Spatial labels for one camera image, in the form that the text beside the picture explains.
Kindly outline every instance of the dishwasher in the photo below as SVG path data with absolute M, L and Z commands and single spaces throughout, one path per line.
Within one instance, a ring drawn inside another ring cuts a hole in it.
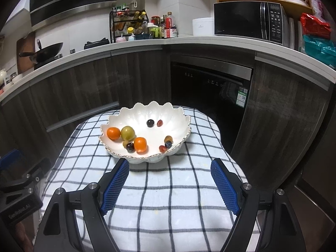
M 250 91 L 252 69 L 214 59 L 171 55 L 172 104 L 195 108 L 217 124 L 230 154 Z

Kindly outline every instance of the silver screw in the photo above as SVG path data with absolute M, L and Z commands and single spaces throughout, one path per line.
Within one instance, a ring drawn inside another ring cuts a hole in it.
M 63 192 L 63 188 L 56 189 L 56 194 L 60 195 Z
M 277 189 L 277 193 L 278 193 L 279 195 L 284 195 L 284 194 L 285 194 L 285 191 L 284 191 L 283 189 L 281 189 L 281 188 L 278 188 L 278 189 Z
M 243 184 L 243 188 L 249 190 L 249 189 L 252 188 L 252 185 L 249 184 L 249 183 L 244 183 L 244 184 Z
M 89 184 L 89 189 L 95 189 L 96 187 L 98 187 L 98 184 L 96 182 L 92 182 Z

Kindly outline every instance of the white countertop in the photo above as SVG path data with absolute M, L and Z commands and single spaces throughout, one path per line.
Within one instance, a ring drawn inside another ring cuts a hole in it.
M 301 65 L 317 73 L 318 75 L 324 77 L 330 82 L 336 83 L 336 71 L 330 68 L 329 66 L 303 53 L 274 43 L 259 41 L 250 38 L 227 37 L 227 36 L 180 37 L 171 39 L 148 39 L 148 40 L 123 42 L 123 43 L 111 43 L 108 45 L 98 46 L 76 52 L 74 54 L 65 56 L 51 63 L 48 63 L 40 67 L 39 69 L 29 73 L 28 75 L 24 76 L 16 84 L 12 85 L 6 92 L 0 95 L 0 102 L 3 101 L 10 94 L 14 93 L 21 86 L 35 79 L 39 75 L 54 69 L 55 67 L 62 67 L 62 65 L 65 65 L 66 68 L 72 67 L 71 65 L 72 61 L 74 61 L 75 63 L 76 60 L 78 61 L 79 59 L 99 54 L 102 52 L 110 51 L 111 54 L 113 55 L 114 52 L 117 53 L 121 49 L 132 48 L 134 52 L 134 48 L 136 47 L 139 47 L 139 51 L 141 51 L 141 48 L 143 47 L 155 47 L 155 46 L 160 47 L 162 45 L 180 44 L 180 43 L 223 45 L 266 53 L 268 55 L 283 58 L 285 60 Z

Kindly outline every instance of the wooden cutting board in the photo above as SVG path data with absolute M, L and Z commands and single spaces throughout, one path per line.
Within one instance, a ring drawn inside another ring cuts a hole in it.
M 17 73 L 21 74 L 30 68 L 34 67 L 34 63 L 29 57 L 21 58 L 19 53 L 21 52 L 35 52 L 35 32 L 30 32 L 26 37 L 19 39 L 16 42 L 16 62 Z

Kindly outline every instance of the white rice bin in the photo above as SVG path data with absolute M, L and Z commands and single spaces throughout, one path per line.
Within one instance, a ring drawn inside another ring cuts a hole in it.
M 215 35 L 215 19 L 199 18 L 193 20 L 194 36 L 214 36 Z

